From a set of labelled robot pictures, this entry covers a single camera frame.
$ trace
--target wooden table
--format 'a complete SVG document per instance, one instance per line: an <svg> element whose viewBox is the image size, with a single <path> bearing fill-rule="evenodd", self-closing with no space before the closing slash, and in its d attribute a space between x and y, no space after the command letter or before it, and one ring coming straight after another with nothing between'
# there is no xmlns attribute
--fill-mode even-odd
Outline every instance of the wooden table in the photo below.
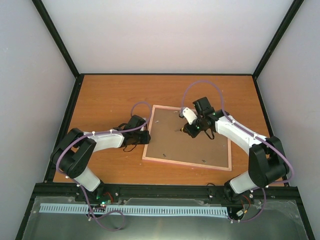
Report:
<svg viewBox="0 0 320 240"><path fill-rule="evenodd" d="M184 91L198 80L217 84L225 109L240 123L268 136L251 76L85 75L69 129L98 132L117 127L128 122L132 106L139 101L180 107ZM192 87L184 105L191 107L193 101L204 96L216 110L221 108L217 91L207 83ZM139 105L134 114L147 117L148 108ZM101 150L92 155L88 166L104 183L117 184L223 185L248 170L248 156L234 143L232 171L142 161L143 148L138 145L132 152L123 152L122 148ZM54 182L68 180L56 173Z"/></svg>

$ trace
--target brown board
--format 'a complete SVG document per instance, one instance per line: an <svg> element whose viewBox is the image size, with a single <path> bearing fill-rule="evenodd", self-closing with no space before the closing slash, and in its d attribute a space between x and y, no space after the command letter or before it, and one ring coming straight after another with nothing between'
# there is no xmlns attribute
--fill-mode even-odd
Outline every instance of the brown board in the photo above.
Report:
<svg viewBox="0 0 320 240"><path fill-rule="evenodd" d="M191 138L180 131L186 119L179 112L179 107L153 105L148 127L151 140L144 146L142 159L231 171L231 141L218 133L213 140L204 132Z"/></svg>

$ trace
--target black metal frame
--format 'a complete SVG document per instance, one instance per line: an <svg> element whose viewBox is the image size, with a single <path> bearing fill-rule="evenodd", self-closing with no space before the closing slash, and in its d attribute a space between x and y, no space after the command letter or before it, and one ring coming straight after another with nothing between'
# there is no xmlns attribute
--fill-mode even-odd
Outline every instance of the black metal frame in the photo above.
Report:
<svg viewBox="0 0 320 240"><path fill-rule="evenodd" d="M259 64L257 65L253 74L199 74L199 73L97 73L98 75L190 75L190 76L252 76L252 80L256 89L256 93L261 105L265 123L270 136L273 136L272 127L268 118L266 108L259 90L257 79L262 72L264 66L268 62L271 54L275 50L280 39L284 35L286 29L294 18L295 14L299 10L304 0L294 0L286 13L283 21L281 22L278 30L272 38L268 48L262 56ZM52 22L44 4L41 0L32 0L34 6L38 10L42 20L44 21L47 29L49 30L52 38L54 39L57 47L63 55L67 65L75 77L75 83L73 90L62 120L62 124L55 142L55 146L61 141L61 139L67 134L71 118L77 103L79 92L82 86L82 82L85 74L79 74L71 56L69 55L66 46L64 45L54 23ZM32 192L29 204L25 211L25 215L20 225L20 229L16 236L16 240L23 238L23 234L31 213L31 209L34 204L34 200L39 196L51 196L60 197L66 196L75 197L78 201L83 200L83 196L79 191L79 188L74 183L53 183L54 175L56 172L55 166L50 162L47 168L43 183L37 183ZM307 236L309 239L315 239L312 232L304 205L302 203L298 188L290 187L288 184L286 187L269 187L265 190L267 199L278 199L278 200L294 200L297 203L302 222L304 224ZM195 199L208 202L211 204L221 204L224 207L241 207L240 202L229 203L223 197L221 192L223 186L174 186L174 185L127 185L127 184L105 184L105 187L113 195L114 200L119 199L130 199L130 198L155 198L155 199ZM257 190L254 192L255 199L263 199L262 191Z"/></svg>

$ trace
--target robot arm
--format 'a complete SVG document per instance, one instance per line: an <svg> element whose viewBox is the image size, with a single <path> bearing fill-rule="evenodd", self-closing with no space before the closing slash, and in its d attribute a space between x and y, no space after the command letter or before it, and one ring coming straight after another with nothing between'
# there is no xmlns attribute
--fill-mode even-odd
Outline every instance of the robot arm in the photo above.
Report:
<svg viewBox="0 0 320 240"><path fill-rule="evenodd" d="M141 126L146 121L134 115L128 123L123 123L123 130L130 130ZM143 127L135 131L121 133L122 129L117 127L110 130L110 133L97 134L84 138L73 147L75 151L70 149L62 158L59 168L69 177L75 179L78 183L84 186L88 191L94 192L96 197L100 197L103 189L99 186L103 182L87 167L92 153L109 149L121 148L129 145L148 144L150 141L149 131ZM77 138L87 134L78 128L73 128L53 150L50 160L56 164L62 152L76 140Z"/></svg>
<svg viewBox="0 0 320 240"><path fill-rule="evenodd" d="M248 171L224 184L224 193L229 201L232 201L234 197L247 190L256 187L264 188L289 173L287 164L275 152L256 139L256 137L259 137L267 141L285 155L281 141L277 137L267 138L257 134L238 123L227 113L232 121L230 122L222 110L214 110L206 97L193 102L193 105L197 115L187 107L182 111L183 117L188 121L181 129L184 133L195 138L201 131L205 131L208 135L207 130L211 130L211 139L214 139L214 133L224 135L242 148L249 156ZM253 136L241 130L235 124L245 128Z"/></svg>

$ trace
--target gray wall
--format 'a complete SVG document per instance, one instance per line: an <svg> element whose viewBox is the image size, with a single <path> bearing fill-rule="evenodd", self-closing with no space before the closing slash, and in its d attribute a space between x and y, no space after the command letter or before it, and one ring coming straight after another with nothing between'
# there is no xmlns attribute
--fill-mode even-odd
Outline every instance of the gray wall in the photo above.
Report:
<svg viewBox="0 0 320 240"><path fill-rule="evenodd" d="M44 0L81 73L255 70L293 0Z"/></svg>
<svg viewBox="0 0 320 240"><path fill-rule="evenodd" d="M42 182L74 78L31 0L0 6L0 239Z"/></svg>
<svg viewBox="0 0 320 240"><path fill-rule="evenodd" d="M275 134L320 239L320 1L304 1L258 78Z"/></svg>

